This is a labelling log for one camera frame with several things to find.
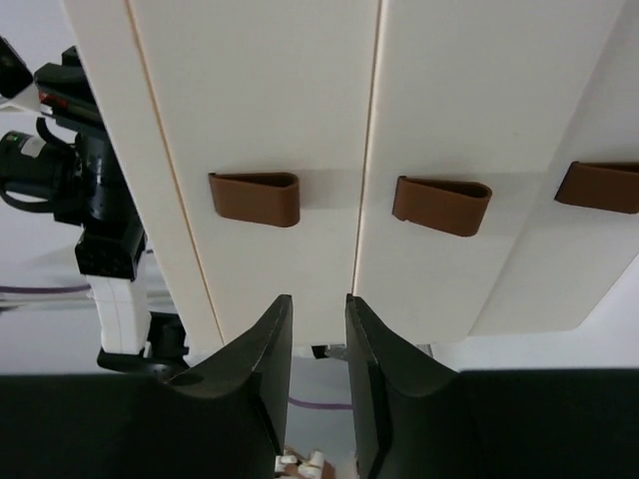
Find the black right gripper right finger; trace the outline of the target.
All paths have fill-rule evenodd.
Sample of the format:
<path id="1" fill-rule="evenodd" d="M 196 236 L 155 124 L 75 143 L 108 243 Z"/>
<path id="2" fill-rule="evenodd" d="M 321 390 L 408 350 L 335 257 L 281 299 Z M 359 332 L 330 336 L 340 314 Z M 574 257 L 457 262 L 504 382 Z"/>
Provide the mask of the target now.
<path id="1" fill-rule="evenodd" d="M 455 371 L 345 301 L 363 478 L 634 478 L 634 369 Z"/>

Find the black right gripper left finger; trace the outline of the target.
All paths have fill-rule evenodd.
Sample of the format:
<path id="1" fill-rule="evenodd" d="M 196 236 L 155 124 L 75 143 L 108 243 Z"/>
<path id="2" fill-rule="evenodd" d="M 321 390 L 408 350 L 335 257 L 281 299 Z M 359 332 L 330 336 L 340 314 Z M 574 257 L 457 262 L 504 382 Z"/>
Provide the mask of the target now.
<path id="1" fill-rule="evenodd" d="M 169 380 L 5 375 L 5 478 L 271 478 L 285 446 L 293 300 Z"/>

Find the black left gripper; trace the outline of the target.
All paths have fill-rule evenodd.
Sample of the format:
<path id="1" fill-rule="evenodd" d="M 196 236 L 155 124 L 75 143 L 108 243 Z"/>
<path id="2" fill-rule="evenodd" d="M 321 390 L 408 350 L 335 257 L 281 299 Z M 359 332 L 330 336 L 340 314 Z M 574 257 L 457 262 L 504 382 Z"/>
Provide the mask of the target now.
<path id="1" fill-rule="evenodd" d="M 38 131 L 47 141 L 74 156 L 71 184 L 63 194 L 80 206 L 55 219 L 83 228 L 75 246 L 80 273 L 136 278 L 146 234 L 77 48 L 63 51 L 59 64 L 39 68 L 35 83 L 42 114 L 75 133 L 74 142 L 67 144 L 39 122 Z"/>

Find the brown top drawer handle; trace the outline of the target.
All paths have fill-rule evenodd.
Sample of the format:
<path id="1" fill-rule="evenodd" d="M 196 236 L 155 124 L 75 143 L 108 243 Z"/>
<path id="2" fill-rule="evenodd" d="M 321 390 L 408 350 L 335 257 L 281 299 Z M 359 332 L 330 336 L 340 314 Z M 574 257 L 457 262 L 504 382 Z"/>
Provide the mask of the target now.
<path id="1" fill-rule="evenodd" d="M 209 174 L 217 214 L 244 223 L 291 228 L 301 219 L 300 180 L 292 173 Z"/>

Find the brown drawer handle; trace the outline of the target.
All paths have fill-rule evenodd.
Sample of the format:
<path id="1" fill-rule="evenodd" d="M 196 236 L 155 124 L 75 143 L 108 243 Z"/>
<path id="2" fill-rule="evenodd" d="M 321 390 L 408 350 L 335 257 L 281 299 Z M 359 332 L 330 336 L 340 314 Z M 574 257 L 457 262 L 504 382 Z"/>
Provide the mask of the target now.
<path id="1" fill-rule="evenodd" d="M 291 228 L 301 219 L 300 180 L 292 173 L 209 174 L 217 214 L 244 223 Z"/>
<path id="2" fill-rule="evenodd" d="M 492 198 L 482 183 L 397 178 L 392 214 L 402 222 L 460 238 L 475 236 Z"/>
<path id="3" fill-rule="evenodd" d="M 554 200 L 568 206 L 636 215 L 638 163 L 573 162 Z"/>

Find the white drawer cabinet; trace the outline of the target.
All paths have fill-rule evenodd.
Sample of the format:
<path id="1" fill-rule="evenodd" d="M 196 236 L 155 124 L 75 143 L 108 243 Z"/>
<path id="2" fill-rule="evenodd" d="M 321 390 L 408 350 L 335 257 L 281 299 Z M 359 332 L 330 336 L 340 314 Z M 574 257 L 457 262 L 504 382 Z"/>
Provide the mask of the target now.
<path id="1" fill-rule="evenodd" d="M 634 1 L 68 1 L 66 15 L 191 348 L 280 294 L 299 344 L 354 293 L 417 343 L 570 330 L 637 253 L 635 221 L 555 203 L 630 138 Z M 215 211 L 209 174 L 292 173 L 291 228 Z M 397 178 L 478 182 L 460 238 L 392 214 Z"/>

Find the brown bottom drawer handle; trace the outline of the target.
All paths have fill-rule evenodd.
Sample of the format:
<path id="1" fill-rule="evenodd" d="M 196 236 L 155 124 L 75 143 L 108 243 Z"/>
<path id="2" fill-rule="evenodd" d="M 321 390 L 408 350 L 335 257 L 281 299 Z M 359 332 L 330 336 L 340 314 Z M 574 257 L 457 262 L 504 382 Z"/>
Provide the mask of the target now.
<path id="1" fill-rule="evenodd" d="M 638 163 L 573 162 L 554 200 L 568 206 L 636 215 Z"/>

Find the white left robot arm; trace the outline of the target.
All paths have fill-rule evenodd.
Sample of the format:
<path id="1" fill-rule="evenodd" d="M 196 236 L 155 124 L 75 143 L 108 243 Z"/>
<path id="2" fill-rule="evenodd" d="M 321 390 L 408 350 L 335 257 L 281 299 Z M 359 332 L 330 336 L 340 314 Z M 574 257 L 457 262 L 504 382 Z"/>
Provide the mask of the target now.
<path id="1" fill-rule="evenodd" d="M 35 134 L 1 139 L 1 198 L 81 227 L 74 254 L 98 310 L 98 365 L 161 379 L 185 371 L 179 316 L 149 309 L 146 232 L 76 48 L 31 72 L 3 39 L 1 99 L 37 115 Z"/>

